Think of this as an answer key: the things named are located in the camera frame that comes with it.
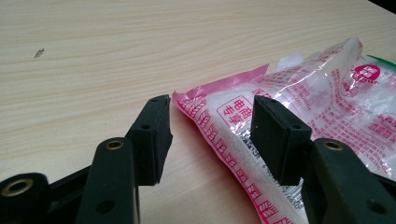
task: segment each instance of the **white plastic bag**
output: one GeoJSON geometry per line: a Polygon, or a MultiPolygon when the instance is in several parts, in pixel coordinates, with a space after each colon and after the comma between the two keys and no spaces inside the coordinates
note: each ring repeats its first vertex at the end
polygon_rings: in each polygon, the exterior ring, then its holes
{"type": "Polygon", "coordinates": [[[245,188],[262,223],[307,219],[301,184],[279,186],[249,140],[254,95],[281,102],[313,129],[312,139],[343,141],[372,172],[396,179],[396,67],[361,50],[359,39],[349,38],[272,74],[265,65],[173,94],[245,188]]]}

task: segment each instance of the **black clamp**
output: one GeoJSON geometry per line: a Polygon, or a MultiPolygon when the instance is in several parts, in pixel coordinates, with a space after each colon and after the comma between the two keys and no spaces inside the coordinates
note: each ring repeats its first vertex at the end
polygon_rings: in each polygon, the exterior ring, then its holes
{"type": "Polygon", "coordinates": [[[168,95],[150,99],[125,137],[107,139],[92,165],[49,185],[42,174],[0,183],[0,223],[140,223],[138,186],[161,180],[172,134],[168,95]]]}
{"type": "Polygon", "coordinates": [[[312,130],[277,100],[255,96],[250,139],[282,186],[301,178],[310,223],[395,223],[396,184],[372,174],[334,139],[312,130]]]}

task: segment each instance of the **table surface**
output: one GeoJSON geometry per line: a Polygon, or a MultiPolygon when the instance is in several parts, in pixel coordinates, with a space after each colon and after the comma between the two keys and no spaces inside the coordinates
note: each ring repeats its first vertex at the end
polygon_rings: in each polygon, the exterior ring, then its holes
{"type": "MultiPolygon", "coordinates": [[[[54,182],[124,136],[151,97],[352,36],[396,62],[396,15],[365,0],[1,1],[0,180],[54,182]]],[[[170,114],[174,141],[161,184],[140,188],[142,222],[260,223],[193,122],[170,114]]]]}

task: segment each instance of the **plastic bag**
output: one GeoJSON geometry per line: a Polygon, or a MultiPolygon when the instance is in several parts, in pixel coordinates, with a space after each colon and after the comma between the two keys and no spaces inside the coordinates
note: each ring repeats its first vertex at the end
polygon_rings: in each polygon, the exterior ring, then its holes
{"type": "Polygon", "coordinates": [[[307,219],[302,183],[279,186],[249,140],[254,95],[281,102],[313,129],[312,139],[343,141],[372,172],[396,179],[396,67],[361,51],[359,39],[349,38],[281,71],[265,74],[265,65],[173,94],[244,187],[262,223],[307,219]]]}

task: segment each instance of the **red logo on bag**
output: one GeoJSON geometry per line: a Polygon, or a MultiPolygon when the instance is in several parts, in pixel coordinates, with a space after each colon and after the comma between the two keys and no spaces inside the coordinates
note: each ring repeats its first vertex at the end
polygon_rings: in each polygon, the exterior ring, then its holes
{"type": "Polygon", "coordinates": [[[377,83],[381,69],[377,65],[365,64],[355,68],[353,79],[359,82],[377,83]]]}
{"type": "Polygon", "coordinates": [[[217,111],[228,126],[230,126],[231,131],[235,132],[251,121],[253,105],[247,98],[240,95],[221,105],[217,111]]]}

